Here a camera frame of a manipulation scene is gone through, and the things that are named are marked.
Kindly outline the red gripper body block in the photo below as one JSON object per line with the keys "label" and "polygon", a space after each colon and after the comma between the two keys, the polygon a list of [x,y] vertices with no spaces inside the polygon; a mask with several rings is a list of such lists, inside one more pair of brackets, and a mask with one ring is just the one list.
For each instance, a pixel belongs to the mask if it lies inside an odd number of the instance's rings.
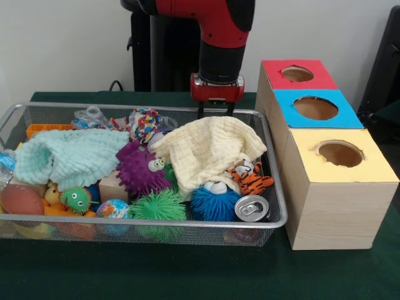
{"label": "red gripper body block", "polygon": [[225,101],[238,103],[244,94],[244,76],[239,75],[231,84],[213,84],[203,81],[199,75],[191,75],[191,97],[197,102]]}

